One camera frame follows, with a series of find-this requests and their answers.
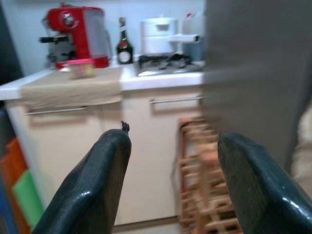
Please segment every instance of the kitchen counter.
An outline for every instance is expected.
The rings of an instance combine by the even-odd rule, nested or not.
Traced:
[[[0,100],[21,98],[20,87],[34,80],[40,79],[54,71],[55,70],[44,70],[0,86]],[[202,83],[203,72],[138,77],[135,74],[133,64],[124,65],[123,72],[120,77],[122,91],[197,86],[201,85]]]

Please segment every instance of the dark bottle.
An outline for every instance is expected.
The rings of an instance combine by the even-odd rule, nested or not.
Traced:
[[[120,64],[133,63],[133,47],[127,39],[126,18],[119,18],[120,42],[117,45],[117,58]]]

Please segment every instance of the red espresso machine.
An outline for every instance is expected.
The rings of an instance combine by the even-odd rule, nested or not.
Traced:
[[[72,59],[93,59],[96,68],[109,66],[112,47],[102,9],[61,3],[59,8],[50,9],[41,22],[48,36],[39,41],[50,43],[47,58],[57,68]]]

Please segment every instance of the stove burner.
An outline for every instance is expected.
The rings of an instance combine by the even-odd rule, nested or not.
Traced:
[[[172,56],[145,56],[142,55],[138,58],[138,64],[142,69],[143,66],[156,66],[159,70],[164,70],[168,66],[174,66],[177,69],[185,68],[187,65],[192,64],[189,56],[174,54]]]

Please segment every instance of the wooden rack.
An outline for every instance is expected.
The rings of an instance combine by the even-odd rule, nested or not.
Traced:
[[[218,134],[202,117],[181,118],[179,129],[182,232],[242,234],[218,161]]]

